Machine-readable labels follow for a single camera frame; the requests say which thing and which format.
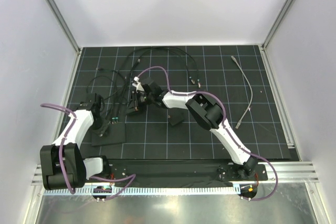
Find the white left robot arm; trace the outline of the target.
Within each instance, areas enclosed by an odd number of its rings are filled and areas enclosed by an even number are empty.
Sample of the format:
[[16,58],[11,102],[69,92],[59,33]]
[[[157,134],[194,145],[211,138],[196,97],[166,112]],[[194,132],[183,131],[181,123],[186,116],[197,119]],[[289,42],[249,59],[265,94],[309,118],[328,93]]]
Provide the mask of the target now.
[[68,115],[69,122],[57,139],[40,149],[40,164],[43,186],[46,190],[68,189],[71,194],[94,177],[106,182],[111,168],[106,156],[83,158],[80,146],[87,132],[93,130],[99,135],[106,129],[107,121],[101,117],[104,106],[101,95],[88,93],[75,110],[61,105],[42,103],[42,108],[55,109]]

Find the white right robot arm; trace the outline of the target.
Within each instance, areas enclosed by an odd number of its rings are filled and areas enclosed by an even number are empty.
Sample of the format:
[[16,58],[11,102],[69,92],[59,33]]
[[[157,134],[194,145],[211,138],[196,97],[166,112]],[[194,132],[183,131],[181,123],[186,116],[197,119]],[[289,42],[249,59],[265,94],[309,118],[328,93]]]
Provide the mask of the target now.
[[163,109],[188,110],[196,123],[214,134],[228,151],[240,179],[256,177],[258,157],[246,148],[234,132],[226,118],[224,105],[215,95],[205,91],[164,90],[151,78],[142,80],[134,77],[131,84],[134,87],[128,105],[131,113],[151,104]]

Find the black power adapter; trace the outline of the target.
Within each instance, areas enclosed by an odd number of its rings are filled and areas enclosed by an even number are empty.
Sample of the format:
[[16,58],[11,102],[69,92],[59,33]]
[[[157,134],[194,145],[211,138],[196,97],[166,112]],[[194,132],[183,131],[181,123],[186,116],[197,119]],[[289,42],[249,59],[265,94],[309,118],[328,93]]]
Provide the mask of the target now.
[[167,116],[167,121],[171,126],[177,126],[184,122],[184,116],[181,112],[170,111]]

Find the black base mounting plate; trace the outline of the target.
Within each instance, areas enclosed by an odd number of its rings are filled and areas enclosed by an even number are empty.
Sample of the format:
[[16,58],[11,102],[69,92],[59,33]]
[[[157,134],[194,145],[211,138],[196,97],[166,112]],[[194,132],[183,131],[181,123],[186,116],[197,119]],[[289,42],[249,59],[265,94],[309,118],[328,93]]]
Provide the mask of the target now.
[[221,178],[226,181],[268,180],[264,164],[259,163],[250,175],[227,159],[109,159],[110,166],[124,168],[126,174],[136,174],[137,179],[155,178]]

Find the black grid mat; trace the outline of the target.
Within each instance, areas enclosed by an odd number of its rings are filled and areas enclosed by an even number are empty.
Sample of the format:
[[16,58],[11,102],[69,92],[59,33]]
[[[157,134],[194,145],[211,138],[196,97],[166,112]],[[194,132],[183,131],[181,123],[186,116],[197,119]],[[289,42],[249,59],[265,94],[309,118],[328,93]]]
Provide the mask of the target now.
[[[216,95],[225,106],[227,119],[243,144],[253,153],[272,161],[297,161],[298,154],[281,122],[268,72],[259,47],[253,46],[174,46],[196,61],[203,90]],[[71,87],[68,107],[75,109],[89,92],[105,99],[106,107],[119,114],[125,124],[126,142],[92,146],[91,133],[83,141],[83,157],[104,155],[110,159],[225,159],[228,152],[209,131],[202,129],[186,110],[177,110],[184,122],[171,126],[169,111],[154,105],[135,115],[126,115],[130,89],[121,100],[123,78],[143,51],[127,55],[141,47],[87,47],[82,50]],[[190,74],[196,78],[193,61],[185,57]],[[166,83],[177,91],[194,91],[185,67],[176,55],[167,51],[147,52],[134,74],[151,77],[158,85]]]

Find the black network switch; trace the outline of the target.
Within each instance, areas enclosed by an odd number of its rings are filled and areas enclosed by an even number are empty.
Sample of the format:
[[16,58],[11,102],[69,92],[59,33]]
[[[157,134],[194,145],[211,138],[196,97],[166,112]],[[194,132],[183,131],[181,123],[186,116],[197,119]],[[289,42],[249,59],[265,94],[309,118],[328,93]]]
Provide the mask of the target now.
[[106,146],[117,145],[126,142],[126,130],[124,123],[108,124],[99,130],[92,130],[91,145]]

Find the aluminium frame rail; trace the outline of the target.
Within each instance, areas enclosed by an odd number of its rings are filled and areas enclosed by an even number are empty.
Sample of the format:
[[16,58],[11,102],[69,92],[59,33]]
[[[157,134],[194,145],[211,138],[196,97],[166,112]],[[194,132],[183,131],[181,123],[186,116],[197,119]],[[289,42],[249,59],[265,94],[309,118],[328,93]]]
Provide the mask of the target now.
[[[273,169],[265,162],[261,162],[264,165],[263,169],[267,173],[268,180],[264,183],[275,182],[276,177]],[[312,162],[271,162],[275,169],[279,183],[318,183],[318,175]],[[34,171],[31,186],[42,186],[43,179],[41,176],[41,165],[38,164]]]

